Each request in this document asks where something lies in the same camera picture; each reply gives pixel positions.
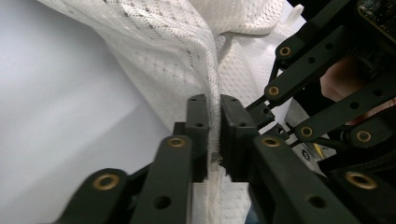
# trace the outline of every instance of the metal screw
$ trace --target metal screw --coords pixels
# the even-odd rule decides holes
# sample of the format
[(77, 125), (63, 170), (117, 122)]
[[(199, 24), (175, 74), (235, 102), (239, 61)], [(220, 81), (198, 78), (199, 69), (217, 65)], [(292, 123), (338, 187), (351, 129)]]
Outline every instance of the metal screw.
[(371, 134), (366, 131), (357, 132), (356, 137), (358, 138), (359, 141), (363, 143), (370, 142), (371, 140)]
[(270, 87), (268, 92), (270, 93), (270, 95), (276, 96), (279, 94), (279, 89), (277, 87)]
[(186, 145), (186, 141), (181, 138), (171, 138), (168, 140), (168, 145), (170, 147), (183, 147)]
[(92, 183), (95, 189), (108, 190), (113, 189), (120, 183), (120, 178), (117, 175), (104, 174), (98, 176)]
[(361, 189), (375, 189), (378, 186), (371, 177), (359, 172), (346, 172), (346, 180)]
[(280, 49), (279, 54), (282, 56), (289, 56), (291, 54), (291, 49), (289, 47), (283, 47)]

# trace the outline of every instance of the screw hole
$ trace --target screw hole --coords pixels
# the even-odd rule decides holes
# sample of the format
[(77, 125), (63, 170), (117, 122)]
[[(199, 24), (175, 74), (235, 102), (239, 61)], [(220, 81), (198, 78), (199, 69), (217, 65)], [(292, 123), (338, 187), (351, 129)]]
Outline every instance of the screw hole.
[(268, 147), (279, 147), (280, 146), (280, 143), (277, 140), (275, 140), (274, 138), (269, 138), (269, 137), (262, 139), (262, 143)]
[(181, 138), (171, 138), (168, 140), (168, 145), (170, 147), (183, 147), (186, 142)]
[(332, 43), (327, 43), (325, 46), (326, 49), (332, 49), (332, 47), (333, 47)]
[(349, 106), (350, 106), (350, 108), (352, 108), (352, 109), (358, 109), (358, 108), (359, 108), (359, 104), (356, 103), (356, 102), (353, 102), (353, 103), (350, 104)]
[(315, 58), (308, 58), (308, 63), (314, 63), (315, 61)]
[(120, 178), (117, 175), (104, 174), (93, 181), (93, 187), (99, 190), (108, 190), (115, 188), (119, 182)]
[(288, 56), (291, 54), (291, 49), (289, 47), (283, 47), (280, 49), (280, 55), (282, 56)]
[(166, 196), (158, 197), (154, 200), (154, 206), (157, 209), (165, 209), (171, 205), (171, 199)]
[(373, 91), (374, 96), (382, 96), (383, 94), (384, 94), (384, 92), (382, 92), (382, 90), (380, 90), (380, 89)]
[(311, 203), (316, 208), (324, 208), (326, 207), (326, 202), (317, 195), (313, 195), (308, 197), (308, 202)]
[(358, 172), (346, 172), (346, 180), (361, 189), (375, 189), (376, 182), (370, 176)]
[(312, 135), (312, 129), (309, 128), (309, 127), (303, 127), (303, 128), (301, 129), (301, 134), (302, 134), (304, 137), (309, 137), (309, 136)]

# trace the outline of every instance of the white mesh fabric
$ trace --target white mesh fabric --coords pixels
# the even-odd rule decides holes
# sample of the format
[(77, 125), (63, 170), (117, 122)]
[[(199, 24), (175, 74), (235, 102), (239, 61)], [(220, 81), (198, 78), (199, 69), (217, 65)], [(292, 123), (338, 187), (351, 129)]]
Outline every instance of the white mesh fabric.
[[(274, 49), (292, 32), (276, 25), (283, 0), (40, 0), (94, 28), (169, 129), (185, 119), (186, 101), (209, 103), (209, 176), (194, 185), (194, 223), (244, 223), (246, 184), (224, 178), (219, 95), (248, 105), (263, 93)], [(267, 35), (249, 38), (248, 35)]]

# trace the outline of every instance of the skin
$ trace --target skin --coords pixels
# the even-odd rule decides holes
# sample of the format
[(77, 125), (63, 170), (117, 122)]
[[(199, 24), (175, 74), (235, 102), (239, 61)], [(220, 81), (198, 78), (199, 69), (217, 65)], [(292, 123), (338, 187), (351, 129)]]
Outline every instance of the skin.
[[(359, 76), (357, 61), (353, 58), (346, 58), (334, 64), (327, 70), (325, 75), (320, 78), (320, 85), (323, 96), (338, 102), (349, 94), (363, 88), (367, 85), (367, 82)], [(396, 98), (379, 105), (356, 119), (353, 119), (348, 122), (347, 125), (357, 124), (393, 105), (396, 105)]]

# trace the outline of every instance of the white surface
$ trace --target white surface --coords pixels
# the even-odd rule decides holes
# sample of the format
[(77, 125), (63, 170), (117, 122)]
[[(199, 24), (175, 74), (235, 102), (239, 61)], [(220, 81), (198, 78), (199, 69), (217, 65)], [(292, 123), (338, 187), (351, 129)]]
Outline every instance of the white surface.
[(0, 7), (0, 223), (49, 223), (91, 173), (151, 162), (169, 134), (95, 31)]

